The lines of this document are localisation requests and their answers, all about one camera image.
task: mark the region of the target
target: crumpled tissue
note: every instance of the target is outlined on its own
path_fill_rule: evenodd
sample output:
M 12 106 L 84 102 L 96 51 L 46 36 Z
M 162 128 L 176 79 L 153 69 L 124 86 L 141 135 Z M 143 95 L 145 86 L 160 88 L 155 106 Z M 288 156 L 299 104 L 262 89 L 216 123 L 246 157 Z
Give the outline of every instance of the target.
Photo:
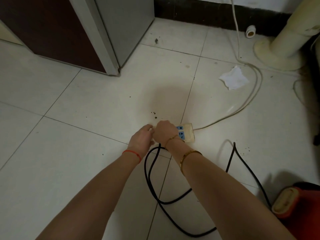
M 227 73 L 219 77 L 229 90 L 234 90 L 249 83 L 249 80 L 242 74 L 240 67 L 237 65 Z

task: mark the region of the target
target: power strip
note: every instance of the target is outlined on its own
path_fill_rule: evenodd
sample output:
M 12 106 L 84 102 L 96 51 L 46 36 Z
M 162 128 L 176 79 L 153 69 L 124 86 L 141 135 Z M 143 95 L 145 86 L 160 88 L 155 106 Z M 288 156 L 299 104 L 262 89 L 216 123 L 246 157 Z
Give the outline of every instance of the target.
M 176 126 L 179 131 L 179 137 L 185 142 L 194 142 L 195 135 L 191 123 L 181 124 Z

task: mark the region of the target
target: white tile floor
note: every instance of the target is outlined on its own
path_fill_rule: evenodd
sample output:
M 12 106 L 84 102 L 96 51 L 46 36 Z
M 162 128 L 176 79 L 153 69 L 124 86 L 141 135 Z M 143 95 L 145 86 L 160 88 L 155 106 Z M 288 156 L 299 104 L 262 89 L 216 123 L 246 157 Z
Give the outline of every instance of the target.
M 243 60 L 262 68 L 264 81 L 241 113 L 195 131 L 192 145 L 223 169 L 235 141 L 271 200 L 295 181 L 320 183 L 319 148 L 312 145 L 318 118 L 292 90 L 301 72 L 278 72 L 260 63 L 254 41 L 241 33 Z M 0 41 L 0 238 L 34 239 L 66 203 L 126 148 L 146 123 L 169 119 L 209 124 L 235 110 L 254 86 L 228 91 L 218 80 L 234 65 L 234 31 L 156 19 L 121 71 L 121 77 L 47 60 Z M 309 81 L 299 96 L 314 111 Z M 189 186 L 170 154 L 161 153 L 152 181 L 162 200 Z M 229 173 L 261 197 L 237 157 Z M 165 206 L 185 230 L 201 233 L 214 223 L 193 193 Z M 127 182 L 104 239 L 189 239 L 157 207 L 139 165 Z M 203 239 L 221 239 L 218 232 Z

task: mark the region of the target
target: black power cord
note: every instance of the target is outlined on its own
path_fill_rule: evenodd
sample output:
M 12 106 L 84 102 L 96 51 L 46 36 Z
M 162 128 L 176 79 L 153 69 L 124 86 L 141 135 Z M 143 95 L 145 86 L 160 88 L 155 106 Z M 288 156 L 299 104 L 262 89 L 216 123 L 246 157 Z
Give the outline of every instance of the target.
M 190 188 L 190 189 L 187 190 L 184 194 L 182 194 L 180 197 L 178 197 L 178 198 L 176 198 L 176 199 L 174 199 L 174 200 L 171 200 L 171 201 L 169 201 L 169 202 L 161 201 L 161 200 L 158 198 L 158 196 L 157 196 L 157 194 L 156 194 L 156 192 L 155 192 L 155 190 L 154 190 L 154 188 L 153 188 L 153 186 L 152 186 L 152 183 L 151 183 L 151 180 L 150 180 L 150 174 L 151 174 L 151 170 L 152 170 L 152 168 L 153 168 L 153 166 L 154 166 L 154 164 L 155 164 L 155 162 L 156 162 L 156 160 L 157 160 L 157 158 L 158 158 L 158 155 L 159 155 L 159 153 L 160 153 L 160 149 L 165 149 L 165 148 L 162 147 L 161 144 L 159 144 L 158 147 L 152 148 L 152 149 L 148 152 L 148 154 L 146 155 L 146 159 L 145 159 L 145 161 L 144 161 L 144 174 L 145 174 L 145 176 L 146 176 L 146 183 L 147 183 L 147 185 L 148 185 L 148 187 L 149 187 L 149 189 L 150 189 L 150 191 L 151 191 L 151 194 L 153 195 L 153 197 L 155 198 L 155 200 L 158 202 L 158 204 L 159 204 L 160 208 L 162 209 L 162 211 L 166 214 L 166 216 L 167 216 L 167 217 L 169 218 L 169 220 L 173 223 L 173 225 L 175 225 L 176 228 L 178 228 L 181 232 L 183 232 L 185 235 L 187 235 L 187 236 L 189 236 L 189 237 L 199 238 L 199 237 L 203 237 L 203 236 L 208 235 L 209 233 L 212 233 L 212 232 L 214 232 L 215 230 L 217 230 L 217 228 L 214 227 L 214 228 L 212 228 L 211 230 L 206 231 L 206 232 L 201 233 L 201 234 L 191 234 L 191 233 L 183 230 L 183 229 L 171 218 L 171 216 L 166 212 L 166 210 L 164 209 L 164 207 L 163 207 L 162 205 L 170 205 L 170 204 L 173 204 L 173 203 L 181 200 L 183 197 L 185 197 L 187 194 L 189 194 L 189 193 L 192 191 L 192 189 Z M 148 156 L 150 155 L 150 153 L 153 152 L 154 150 L 158 150 L 158 151 L 157 151 L 157 153 L 156 153 L 156 155 L 155 155 L 155 158 L 154 158 L 154 160 L 153 160 L 153 162 L 152 162 L 152 164 L 151 164 L 151 166 L 150 166 L 149 172 L 148 172 L 148 174 L 147 174 L 147 159 L 148 159 Z M 269 201 L 269 199 L 268 199 L 268 196 L 267 196 L 267 194 L 266 194 L 266 191 L 265 191 L 264 188 L 262 187 L 262 185 L 261 185 L 261 183 L 259 182 L 259 180 L 258 180 L 258 178 L 256 177 L 256 175 L 254 175 L 254 173 L 252 172 L 252 170 L 250 169 L 250 167 L 246 164 L 246 162 L 242 159 L 242 157 L 241 157 L 240 154 L 238 153 L 238 150 L 237 150 L 237 148 L 236 148 L 236 143 L 235 143 L 235 142 L 233 143 L 233 149 L 232 149 L 232 153 L 231 153 L 231 155 L 230 155 L 230 159 L 229 159 L 228 165 L 227 165 L 227 167 L 226 167 L 226 172 L 229 171 L 229 167 L 230 167 L 231 160 L 232 160 L 232 157 L 233 157 L 234 152 L 238 155 L 238 157 L 240 158 L 240 160 L 243 162 L 243 164 L 244 164 L 244 165 L 246 166 L 246 168 L 249 170 L 249 172 L 251 173 L 251 175 L 254 177 L 254 179 L 255 179 L 255 181 L 258 183 L 258 185 L 259 185 L 259 187 L 260 187 L 260 189 L 261 189 L 264 197 L 266 198 L 266 202 L 267 202 L 268 206 L 271 207 L 271 203 L 270 203 L 270 201 Z

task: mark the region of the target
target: gold bangle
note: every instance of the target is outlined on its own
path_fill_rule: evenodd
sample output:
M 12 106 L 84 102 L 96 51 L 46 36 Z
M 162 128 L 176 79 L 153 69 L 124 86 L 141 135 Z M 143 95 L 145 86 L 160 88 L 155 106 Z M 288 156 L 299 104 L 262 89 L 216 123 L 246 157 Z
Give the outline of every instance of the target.
M 196 150 L 192 150 L 192 151 L 188 151 L 188 152 L 187 152 L 186 154 L 184 154 L 183 157 L 181 158 L 181 161 L 180 161 L 180 170 L 181 170 L 183 176 L 184 176 L 184 173 L 183 173 L 183 171 L 182 171 L 182 163 L 183 163 L 184 159 L 185 159 L 189 154 L 194 153 L 194 152 L 195 152 L 195 153 L 199 153 L 200 155 L 202 155 L 201 152 L 198 152 L 198 151 L 196 151 Z
M 169 139 L 167 140 L 167 142 L 165 143 L 164 148 L 167 148 L 168 142 L 169 142 L 170 140 L 176 138 L 177 136 L 179 136 L 179 135 L 174 135 L 173 137 L 169 138 Z

